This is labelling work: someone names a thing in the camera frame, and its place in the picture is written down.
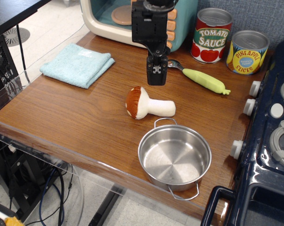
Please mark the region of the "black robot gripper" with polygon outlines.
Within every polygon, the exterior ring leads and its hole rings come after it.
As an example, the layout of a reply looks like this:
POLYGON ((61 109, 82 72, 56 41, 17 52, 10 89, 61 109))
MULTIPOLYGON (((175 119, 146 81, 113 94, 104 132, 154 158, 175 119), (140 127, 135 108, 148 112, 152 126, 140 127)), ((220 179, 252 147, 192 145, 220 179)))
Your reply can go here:
POLYGON ((132 42, 142 44, 149 52, 147 82, 151 86, 166 83, 168 55, 167 17, 174 9, 173 0, 137 0, 132 3, 132 42))

